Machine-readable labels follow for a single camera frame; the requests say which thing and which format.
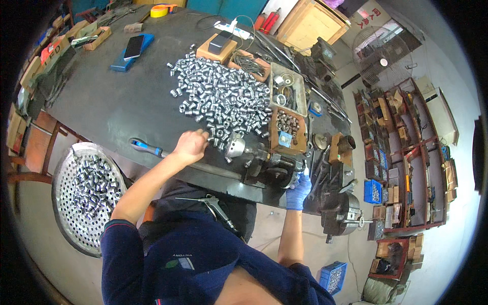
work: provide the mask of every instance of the fan grille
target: fan grille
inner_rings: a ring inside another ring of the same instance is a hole
[[[407,44],[384,27],[368,27],[354,39],[353,59],[361,77],[384,90],[412,76]]]

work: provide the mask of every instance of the black workbench surface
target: black workbench surface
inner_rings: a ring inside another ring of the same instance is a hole
[[[177,87],[178,80],[169,75],[166,63],[184,58],[191,44],[201,45],[218,30],[197,29],[197,21],[208,15],[188,14],[198,12],[184,8],[162,18],[148,18],[144,22],[143,33],[155,36],[152,44],[137,58],[128,72],[109,69],[126,48],[129,38],[140,34],[126,34],[123,32],[124,26],[135,23],[149,8],[150,6],[142,7],[111,24],[112,35],[96,50],[77,50],[69,69],[69,80],[48,112],[89,140],[139,164],[153,167],[160,159],[132,149],[128,140],[136,137],[172,151],[181,133],[204,128],[203,122],[196,123],[192,118],[179,113],[178,106],[187,96],[184,94],[173,98],[169,94],[171,89]],[[199,27],[211,26],[214,22],[215,19],[208,18]],[[241,39],[234,39],[239,46]],[[244,41],[244,48],[249,43],[250,40]],[[249,52],[257,51],[264,53],[254,43]],[[347,123],[331,118],[326,111],[325,113],[321,118],[315,119],[314,133],[332,135],[341,131],[349,134]],[[254,134],[247,135],[245,139],[249,142],[258,141]],[[235,158],[229,165],[225,162],[223,153],[215,148],[208,148],[201,162],[237,173],[244,172],[243,158]],[[281,189],[261,189],[189,167],[178,173],[176,178],[268,205],[278,205],[284,193]]]

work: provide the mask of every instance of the human arm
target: human arm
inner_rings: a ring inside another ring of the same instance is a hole
[[[286,216],[278,248],[278,262],[285,267],[303,263],[302,210],[303,202],[311,187],[312,183],[306,168],[299,175],[298,185],[286,191]]]
[[[142,241],[135,225],[114,219],[100,236],[102,297],[107,305],[138,304],[144,273]]]
[[[208,132],[203,132],[202,129],[183,133],[175,150],[125,192],[110,219],[124,219],[136,224],[162,185],[185,166],[203,157],[208,146],[207,139]]]

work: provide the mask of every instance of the blue latex glove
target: blue latex glove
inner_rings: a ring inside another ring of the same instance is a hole
[[[312,182],[308,176],[309,169],[306,168],[303,173],[298,175],[298,181],[286,190],[286,209],[298,210],[304,209],[304,200],[312,189]]]

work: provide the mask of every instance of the power strip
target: power strip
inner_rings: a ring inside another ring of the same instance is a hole
[[[232,25],[230,25],[228,23],[226,23],[226,24],[219,23],[219,24],[215,25],[214,27],[218,30],[227,31],[227,32],[231,32],[231,30],[233,28]],[[237,27],[234,28],[234,31],[231,33],[237,37],[244,39],[244,40],[248,39],[249,36],[251,36],[251,34],[249,32],[241,30],[240,28],[237,28]]]

